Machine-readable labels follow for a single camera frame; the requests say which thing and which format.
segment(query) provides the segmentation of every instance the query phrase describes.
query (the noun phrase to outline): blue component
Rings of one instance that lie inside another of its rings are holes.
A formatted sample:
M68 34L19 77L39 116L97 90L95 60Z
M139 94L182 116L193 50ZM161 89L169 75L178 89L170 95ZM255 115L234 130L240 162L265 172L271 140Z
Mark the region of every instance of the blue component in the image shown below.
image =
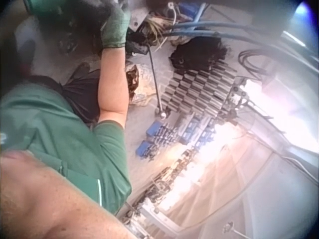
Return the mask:
M138 149L135 151L136 155L139 157L143 157L144 153L147 151L147 149L151 146L151 143L148 143L146 141L143 141L141 145L138 147Z
M200 5L197 3L185 3L185 2L180 2L178 4L179 10L182 14L191 17L194 19L196 17L196 14L200 8Z
M156 132L160 129L160 127L163 125L162 122L159 122L159 121L155 121L151 127L149 127L149 129L146 131L146 135L148 137L153 137Z

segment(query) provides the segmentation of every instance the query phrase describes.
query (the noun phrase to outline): green shirt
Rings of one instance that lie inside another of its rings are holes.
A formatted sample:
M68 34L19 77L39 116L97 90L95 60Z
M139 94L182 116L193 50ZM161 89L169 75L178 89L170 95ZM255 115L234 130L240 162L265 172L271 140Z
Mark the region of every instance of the green shirt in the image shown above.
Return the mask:
M100 204L116 213L131 193L124 131L113 121L91 131L56 92L20 85L1 102L1 149L29 150L90 196L101 188Z

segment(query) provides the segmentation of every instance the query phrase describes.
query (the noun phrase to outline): work glove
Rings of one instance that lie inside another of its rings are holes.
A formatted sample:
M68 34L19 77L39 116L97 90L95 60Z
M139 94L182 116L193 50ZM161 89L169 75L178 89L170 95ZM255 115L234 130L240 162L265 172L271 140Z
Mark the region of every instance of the work glove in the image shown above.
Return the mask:
M31 15L59 13L67 0L23 0L27 11Z
M110 5L110 16L101 28L103 48L125 46L130 19L131 14L127 3L123 4L122 8L118 4Z

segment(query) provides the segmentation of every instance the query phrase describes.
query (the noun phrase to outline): metal part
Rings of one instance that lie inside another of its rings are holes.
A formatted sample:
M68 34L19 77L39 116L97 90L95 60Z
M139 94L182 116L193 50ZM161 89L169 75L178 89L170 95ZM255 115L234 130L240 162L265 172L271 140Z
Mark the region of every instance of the metal part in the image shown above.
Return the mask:
M149 14L150 9L147 7L146 0L130 0L129 9L131 12L129 28L132 31L137 31Z
M163 106L162 106L161 100L160 100L160 90L159 90L158 82L156 80L156 73L155 73L155 69L154 69L152 51L150 49L150 46L148 46L148 48L149 48L149 55L150 55L151 66L152 66L152 71L153 71L153 77L154 77L154 83L155 83L155 89L156 89L156 96L157 96L157 99L158 99L159 116L160 116L160 118L162 120L164 120L166 118L167 114L163 110Z

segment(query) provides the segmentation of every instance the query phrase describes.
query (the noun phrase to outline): metal rod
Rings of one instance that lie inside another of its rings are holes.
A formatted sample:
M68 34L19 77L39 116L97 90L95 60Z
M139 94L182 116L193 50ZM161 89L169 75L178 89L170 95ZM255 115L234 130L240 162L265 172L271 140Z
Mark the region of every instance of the metal rod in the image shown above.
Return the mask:
M162 112L164 112L164 110L163 110L163 106L162 106L161 100L160 100L160 90L159 90L158 82L156 80L156 73L155 73L155 69L154 69L152 51L151 51L150 46L148 46L148 49L149 49L151 66L152 66L152 71L153 71L153 77L154 77L154 83L155 83L155 89L156 89L156 96L157 96L157 99L158 99L159 113L162 113Z

